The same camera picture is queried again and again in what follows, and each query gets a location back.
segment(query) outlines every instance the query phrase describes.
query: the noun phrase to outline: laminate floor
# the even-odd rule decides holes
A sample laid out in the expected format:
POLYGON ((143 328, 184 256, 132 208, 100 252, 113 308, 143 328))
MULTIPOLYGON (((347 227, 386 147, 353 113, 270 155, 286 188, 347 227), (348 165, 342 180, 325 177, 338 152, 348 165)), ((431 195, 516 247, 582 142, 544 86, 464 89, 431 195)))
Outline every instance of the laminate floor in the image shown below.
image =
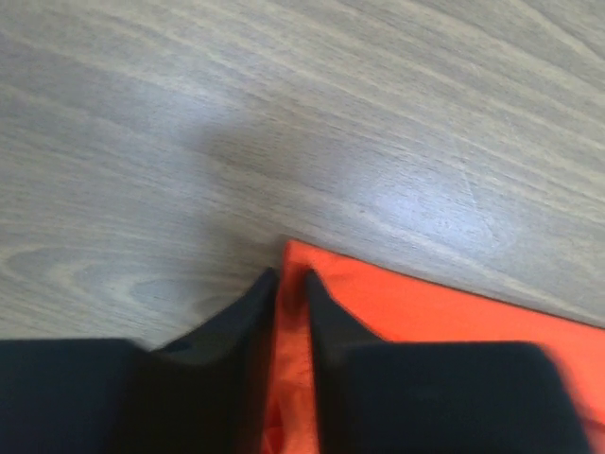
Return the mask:
POLYGON ((0 336, 166 341, 288 237, 605 324, 602 0, 0 0, 0 336))

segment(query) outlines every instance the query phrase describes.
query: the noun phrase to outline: red-orange mat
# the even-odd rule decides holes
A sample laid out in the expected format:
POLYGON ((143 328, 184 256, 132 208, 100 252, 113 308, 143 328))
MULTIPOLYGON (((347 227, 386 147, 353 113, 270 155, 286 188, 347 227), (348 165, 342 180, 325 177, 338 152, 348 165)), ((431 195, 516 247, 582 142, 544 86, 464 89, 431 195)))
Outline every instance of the red-orange mat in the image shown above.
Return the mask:
POLYGON ((533 341, 562 370, 597 452, 605 454, 605 330, 413 279, 290 241, 277 298, 263 454, 317 454, 303 277, 387 341, 533 341))

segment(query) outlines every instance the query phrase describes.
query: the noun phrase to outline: orange fabric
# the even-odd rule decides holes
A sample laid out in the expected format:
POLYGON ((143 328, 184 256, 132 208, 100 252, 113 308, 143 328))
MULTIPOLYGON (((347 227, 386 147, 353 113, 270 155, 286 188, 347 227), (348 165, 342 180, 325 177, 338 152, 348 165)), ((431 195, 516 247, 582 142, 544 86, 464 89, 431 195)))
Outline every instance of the orange fabric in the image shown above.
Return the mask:
POLYGON ((387 341, 532 341, 562 370, 605 454, 605 330, 444 288, 290 241, 277 298, 263 454, 317 454, 308 307, 314 269, 345 309, 387 341))

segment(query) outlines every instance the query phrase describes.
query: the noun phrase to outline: orange sheet edge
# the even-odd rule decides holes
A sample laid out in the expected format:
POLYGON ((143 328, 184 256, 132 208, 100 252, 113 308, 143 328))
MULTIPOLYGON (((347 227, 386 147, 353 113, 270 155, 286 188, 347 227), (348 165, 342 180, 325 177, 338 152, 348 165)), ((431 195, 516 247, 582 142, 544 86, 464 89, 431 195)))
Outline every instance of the orange sheet edge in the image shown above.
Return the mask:
POLYGON ((263 454, 318 454, 303 277, 314 269, 386 341, 532 341, 558 364, 596 452, 605 454, 605 330, 386 271, 289 241, 277 297, 263 454))

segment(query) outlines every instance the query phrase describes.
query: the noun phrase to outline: wooden floor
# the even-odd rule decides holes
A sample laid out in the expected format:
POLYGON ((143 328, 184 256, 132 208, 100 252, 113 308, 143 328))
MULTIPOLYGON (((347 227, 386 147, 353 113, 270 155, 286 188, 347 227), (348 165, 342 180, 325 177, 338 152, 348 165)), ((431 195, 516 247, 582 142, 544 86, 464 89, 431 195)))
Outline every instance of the wooden floor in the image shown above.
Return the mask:
POLYGON ((0 337, 155 344, 288 237, 605 324, 602 0, 0 0, 0 337))

